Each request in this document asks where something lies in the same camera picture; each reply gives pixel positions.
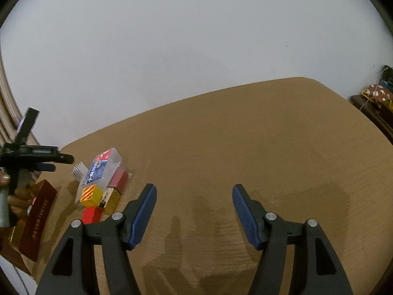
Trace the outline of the person's left hand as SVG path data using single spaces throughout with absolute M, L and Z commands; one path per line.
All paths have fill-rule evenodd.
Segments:
M 19 220 L 25 220 L 28 217 L 28 209 L 37 197 L 34 185 L 35 181 L 31 173 L 26 173 L 22 186 L 17 187 L 14 193 L 7 197 L 10 210 Z

